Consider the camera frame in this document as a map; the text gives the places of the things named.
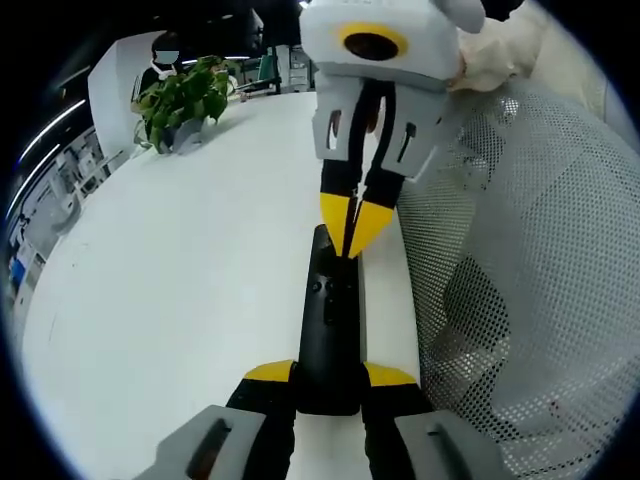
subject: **ceiling light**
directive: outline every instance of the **ceiling light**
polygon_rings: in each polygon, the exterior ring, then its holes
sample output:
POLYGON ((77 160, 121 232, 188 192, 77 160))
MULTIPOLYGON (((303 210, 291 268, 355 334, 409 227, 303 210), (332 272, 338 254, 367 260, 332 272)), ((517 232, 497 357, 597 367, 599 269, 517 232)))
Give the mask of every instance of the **ceiling light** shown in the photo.
POLYGON ((5 218, 9 217, 9 213, 11 213, 11 210, 13 210, 13 207, 15 206, 16 202, 20 198, 20 195, 22 195, 22 192, 24 191, 24 189, 27 188, 27 185, 29 184, 29 182, 31 182, 31 180, 33 179, 34 175, 36 173, 38 173, 38 171, 40 171, 40 169, 44 166, 46 161, 49 160, 49 158, 51 158, 51 155, 53 155, 55 153, 55 151, 58 150, 59 148, 60 148, 60 144, 57 144, 55 147, 53 147, 51 150, 49 150, 49 153, 47 153, 44 156, 44 158, 42 160, 40 160, 40 163, 38 164, 38 166, 33 169, 33 172, 31 172, 31 174, 22 183, 22 185, 20 185, 20 188, 18 189, 18 192, 13 197, 13 200, 11 200, 11 204, 9 205, 9 209, 7 210, 7 215, 6 215, 5 218))
POLYGON ((24 149, 24 152, 22 152, 22 155, 20 155, 20 158, 18 159, 18 163, 20 163, 22 161, 22 159, 25 157, 25 155, 27 153, 29 153, 29 151, 35 146, 36 143, 38 143, 40 141, 40 139, 42 137, 44 137, 47 132, 49 130, 51 130, 53 127, 55 127, 58 123, 60 123, 67 115, 69 115, 71 112, 73 112, 76 108, 80 107, 81 105, 84 105, 86 103, 86 100, 80 100, 78 103, 76 103, 75 105, 67 108, 64 112, 62 112, 60 115, 58 115, 56 118, 54 118, 53 120, 51 120, 51 123, 49 123, 49 125, 47 125, 46 127, 44 127, 42 129, 42 131, 36 135, 36 138, 34 138, 31 143, 29 144, 29 146, 27 148, 24 149))

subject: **desk surface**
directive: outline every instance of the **desk surface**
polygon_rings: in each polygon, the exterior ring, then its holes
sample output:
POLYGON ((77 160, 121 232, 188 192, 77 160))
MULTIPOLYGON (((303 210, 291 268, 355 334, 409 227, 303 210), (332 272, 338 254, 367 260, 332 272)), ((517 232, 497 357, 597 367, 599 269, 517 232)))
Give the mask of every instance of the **desk surface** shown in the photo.
MULTIPOLYGON (((245 372, 296 358, 321 223, 315 94, 230 107, 186 156, 130 160, 51 253, 29 310, 27 383, 83 476, 128 479, 245 372)), ((368 360, 418 378, 397 219, 364 254, 368 360)), ((290 479, 370 478, 358 416, 299 415, 290 479)))

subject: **green leaf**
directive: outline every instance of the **green leaf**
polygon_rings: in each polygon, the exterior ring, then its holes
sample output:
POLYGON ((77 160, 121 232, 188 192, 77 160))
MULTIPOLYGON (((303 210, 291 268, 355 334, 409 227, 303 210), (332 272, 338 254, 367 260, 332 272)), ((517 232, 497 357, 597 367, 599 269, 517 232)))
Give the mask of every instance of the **green leaf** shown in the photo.
POLYGON ((208 70, 189 74, 184 81, 185 93, 193 102, 200 100, 209 90, 212 78, 213 74, 208 70))
POLYGON ((151 125, 153 125, 154 128, 163 129, 167 126, 168 119, 169 115, 166 112, 160 111, 153 116, 151 125))
POLYGON ((182 121, 186 122, 187 120, 191 120, 194 117, 194 110, 193 103, 185 103, 181 115, 182 121))
POLYGON ((176 110, 171 115, 169 115, 169 118, 167 119, 167 125, 172 128, 178 128, 180 125, 182 125, 181 114, 182 111, 176 110))
POLYGON ((203 103, 207 115, 213 118, 216 123, 222 115, 222 112, 227 108, 227 98, 216 91, 209 92, 207 96, 204 97, 203 103))

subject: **person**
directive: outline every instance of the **person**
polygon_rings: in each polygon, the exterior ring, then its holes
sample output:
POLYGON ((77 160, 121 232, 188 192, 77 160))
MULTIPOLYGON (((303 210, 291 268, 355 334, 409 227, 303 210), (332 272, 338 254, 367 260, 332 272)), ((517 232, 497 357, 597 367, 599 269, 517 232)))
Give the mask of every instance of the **person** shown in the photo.
POLYGON ((180 58, 180 44, 175 32, 165 32, 156 38, 151 45, 150 66, 142 74, 140 80, 140 93, 146 91, 151 85, 166 80, 172 75, 182 72, 180 58))
POLYGON ((450 91, 487 92, 521 76, 579 103, 603 120, 632 148, 640 140, 624 103, 584 48, 532 0, 503 21, 485 20, 482 30, 459 30, 460 70, 450 91))

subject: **yellow lens ring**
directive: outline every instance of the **yellow lens ring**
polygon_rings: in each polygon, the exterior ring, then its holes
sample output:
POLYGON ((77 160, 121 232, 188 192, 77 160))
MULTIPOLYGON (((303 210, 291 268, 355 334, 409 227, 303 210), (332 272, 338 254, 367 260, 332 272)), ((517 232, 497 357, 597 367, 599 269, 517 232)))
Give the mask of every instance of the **yellow lens ring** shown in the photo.
POLYGON ((401 57, 409 50, 409 42, 406 37, 395 30, 378 23, 354 22, 343 25, 338 30, 340 44, 345 45, 346 40, 352 35, 372 34, 391 41, 398 49, 397 57, 401 57))

